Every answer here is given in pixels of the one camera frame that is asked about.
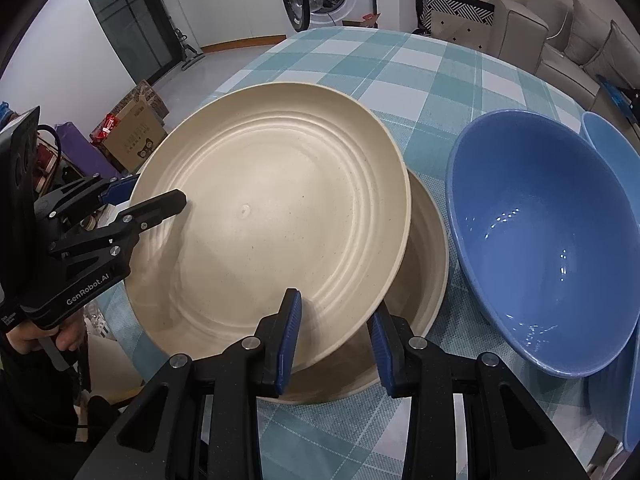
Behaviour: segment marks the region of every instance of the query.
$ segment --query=gray tile floor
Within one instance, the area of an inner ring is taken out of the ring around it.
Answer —
[[[201,102],[223,82],[269,49],[269,46],[251,46],[214,52],[207,54],[205,59],[184,72],[180,70],[181,63],[175,66],[154,85],[169,108],[169,115],[164,119],[164,129],[172,131],[194,113]]]

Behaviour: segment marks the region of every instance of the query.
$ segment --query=metal screw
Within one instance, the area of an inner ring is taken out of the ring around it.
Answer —
[[[185,354],[176,354],[172,355],[171,359],[169,359],[169,364],[173,368],[182,368],[187,362],[189,358]]]
[[[487,366],[497,366],[500,362],[500,358],[496,354],[491,352],[485,352],[484,354],[482,354],[482,357],[480,359]]]
[[[409,339],[409,346],[414,350],[423,350],[427,348],[427,340],[419,335],[414,335]]]
[[[260,346],[260,339],[255,335],[242,339],[242,348],[245,350],[253,350],[254,348],[258,348],[258,346]]]

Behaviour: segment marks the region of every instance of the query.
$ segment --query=light blue bowl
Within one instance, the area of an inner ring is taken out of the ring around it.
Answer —
[[[640,234],[587,142],[538,114],[488,113],[458,137],[446,193],[462,268],[516,352],[566,378],[620,354],[640,313]]]
[[[580,136],[595,147],[616,174],[640,223],[640,156],[625,137],[599,115],[582,115]],[[640,441],[640,336],[638,329],[622,353],[604,370],[589,377],[589,403],[607,433],[632,451]]]

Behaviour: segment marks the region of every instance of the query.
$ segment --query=beige plate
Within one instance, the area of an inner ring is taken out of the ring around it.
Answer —
[[[222,352],[295,287],[293,369],[311,366],[382,300],[409,234],[398,147],[369,110],[323,86],[269,83],[201,108],[151,156],[131,203],[174,188],[187,207],[142,234],[125,282],[169,355]]]
[[[412,210],[409,241],[396,278],[385,296],[389,312],[404,317],[415,334],[425,335],[438,315],[447,288],[447,232],[433,198],[409,173]],[[293,374],[284,395],[274,402],[312,404],[347,397],[378,381],[367,327],[334,353]]]

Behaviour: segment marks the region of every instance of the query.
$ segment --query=tablecloth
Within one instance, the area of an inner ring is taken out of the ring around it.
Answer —
[[[583,110],[567,95],[507,63],[430,38],[368,28],[316,28],[274,46],[206,102],[267,81],[335,88],[386,124],[407,166],[431,191],[447,224],[444,177],[457,135],[500,108],[526,108],[580,128]],[[586,407],[583,380],[548,376],[521,359],[484,320],[458,264],[449,232],[449,283],[427,334],[445,351],[475,358],[497,353],[533,394],[578,458],[587,464],[603,430]],[[98,300],[107,323],[146,378],[166,356],[144,333],[118,284]],[[466,479],[462,398],[456,396],[458,478]],[[258,406],[266,480],[397,479],[402,473],[410,400],[386,396],[379,384],[322,405]]]

